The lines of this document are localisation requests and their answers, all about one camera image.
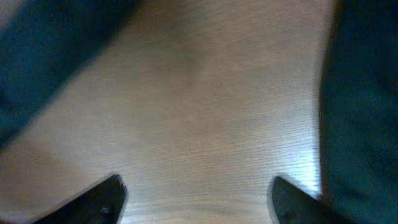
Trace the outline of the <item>black leggings red grey waistband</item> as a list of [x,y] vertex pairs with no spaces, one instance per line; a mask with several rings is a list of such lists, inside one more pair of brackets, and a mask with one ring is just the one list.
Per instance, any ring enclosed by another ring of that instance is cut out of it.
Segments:
[[128,20],[135,0],[27,1],[1,32],[1,145]]

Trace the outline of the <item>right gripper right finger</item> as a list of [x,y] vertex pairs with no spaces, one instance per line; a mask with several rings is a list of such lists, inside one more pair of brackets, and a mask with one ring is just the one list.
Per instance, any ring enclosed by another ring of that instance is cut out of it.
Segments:
[[282,177],[274,177],[271,202],[280,224],[354,224]]

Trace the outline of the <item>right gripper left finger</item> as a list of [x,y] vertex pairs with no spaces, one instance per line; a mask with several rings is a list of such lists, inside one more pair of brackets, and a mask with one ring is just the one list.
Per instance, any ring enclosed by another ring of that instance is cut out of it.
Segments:
[[126,199],[122,177],[113,174],[33,224],[117,224]]

